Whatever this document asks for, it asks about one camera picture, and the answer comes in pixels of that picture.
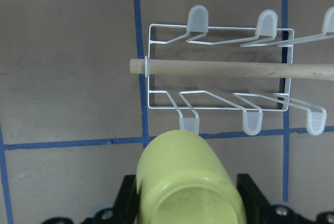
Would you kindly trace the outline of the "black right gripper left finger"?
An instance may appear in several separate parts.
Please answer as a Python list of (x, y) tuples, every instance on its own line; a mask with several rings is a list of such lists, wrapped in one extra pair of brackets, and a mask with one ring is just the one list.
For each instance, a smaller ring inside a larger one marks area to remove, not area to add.
[(138, 208), (136, 176), (126, 175), (114, 202), (112, 223), (135, 223)]

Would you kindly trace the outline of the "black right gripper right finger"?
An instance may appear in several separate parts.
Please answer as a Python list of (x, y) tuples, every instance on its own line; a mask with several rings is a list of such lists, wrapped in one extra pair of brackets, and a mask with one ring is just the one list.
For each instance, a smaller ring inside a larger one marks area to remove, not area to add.
[(247, 223), (268, 223), (270, 203), (249, 174), (237, 174), (236, 187), (242, 198)]

